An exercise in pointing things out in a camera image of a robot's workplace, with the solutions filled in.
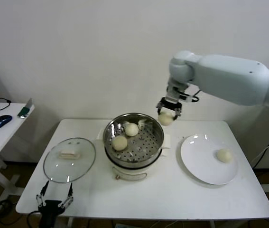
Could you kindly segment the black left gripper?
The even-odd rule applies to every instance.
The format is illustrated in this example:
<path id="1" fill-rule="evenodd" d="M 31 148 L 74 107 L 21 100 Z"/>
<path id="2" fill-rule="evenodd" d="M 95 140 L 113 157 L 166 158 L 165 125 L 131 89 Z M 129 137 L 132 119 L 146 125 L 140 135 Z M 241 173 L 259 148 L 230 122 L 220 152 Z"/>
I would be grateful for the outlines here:
<path id="1" fill-rule="evenodd" d="M 48 188 L 49 181 L 43 186 L 39 194 L 36 195 L 38 211 L 41 214 L 41 220 L 39 222 L 40 228 L 53 228 L 56 223 L 56 218 L 64 213 L 65 209 L 62 207 L 69 207 L 73 202 L 73 184 L 71 183 L 67 198 L 62 203 L 60 200 L 46 200 L 44 196 Z"/>

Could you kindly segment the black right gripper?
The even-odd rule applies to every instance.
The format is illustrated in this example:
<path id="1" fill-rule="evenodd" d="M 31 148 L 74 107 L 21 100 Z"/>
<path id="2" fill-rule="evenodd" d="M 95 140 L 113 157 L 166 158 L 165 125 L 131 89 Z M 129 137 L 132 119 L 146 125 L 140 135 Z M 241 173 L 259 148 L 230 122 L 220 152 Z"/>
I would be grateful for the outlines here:
<path id="1" fill-rule="evenodd" d="M 175 115 L 173 120 L 175 121 L 178 117 L 182 115 L 182 104 L 180 102 L 172 102 L 167 100 L 165 97 L 162 97 L 157 104 L 157 114 L 161 114 L 162 108 L 166 108 L 174 111 Z"/>

